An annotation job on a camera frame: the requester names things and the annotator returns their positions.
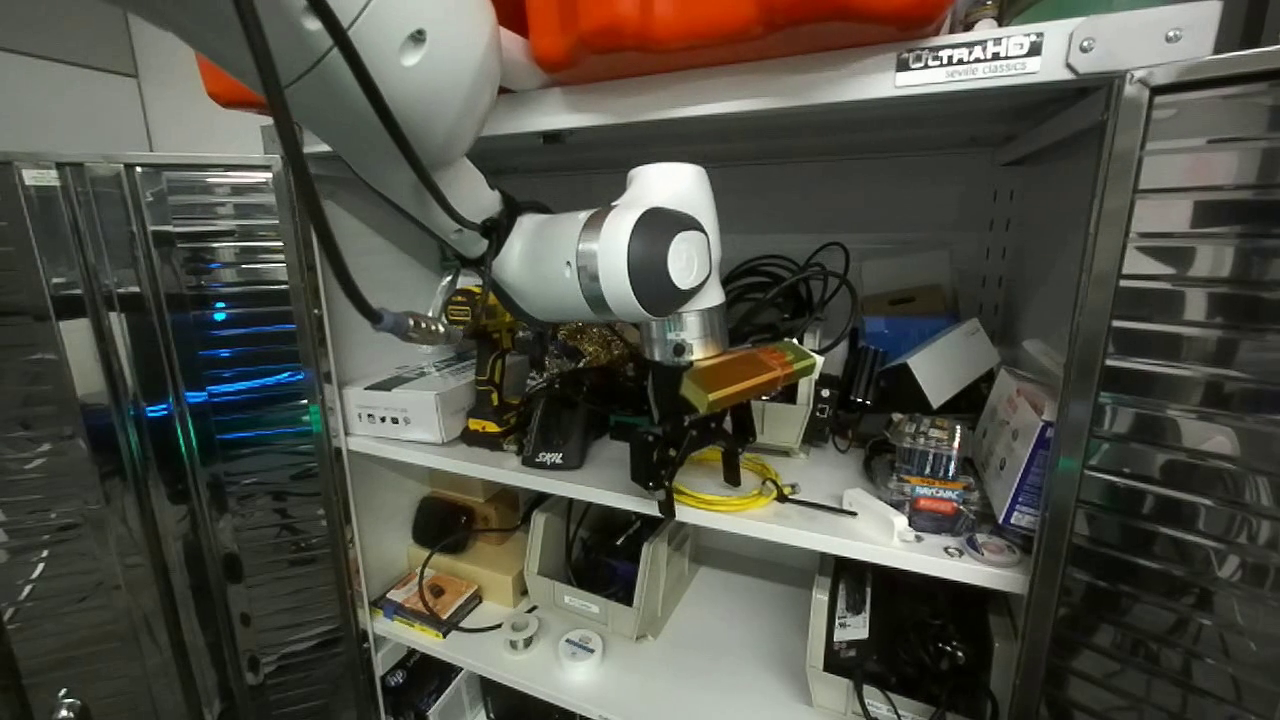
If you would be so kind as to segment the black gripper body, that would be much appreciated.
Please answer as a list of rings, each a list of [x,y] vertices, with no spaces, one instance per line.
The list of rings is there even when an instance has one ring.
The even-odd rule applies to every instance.
[[[680,468],[691,452],[706,446],[749,447],[752,446],[752,413],[696,413],[680,398],[685,373],[675,364],[644,370],[644,425],[626,440],[637,468]]]

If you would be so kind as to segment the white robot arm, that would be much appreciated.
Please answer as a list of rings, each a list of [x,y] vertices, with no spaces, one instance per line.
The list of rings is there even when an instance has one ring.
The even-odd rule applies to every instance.
[[[630,481],[666,495],[706,440],[675,373],[726,350],[710,178],[637,166],[575,212],[529,210],[472,166],[501,94],[529,72],[493,0],[110,0],[268,99],[283,144],[324,141],[370,192],[539,323],[644,333],[651,425]]]

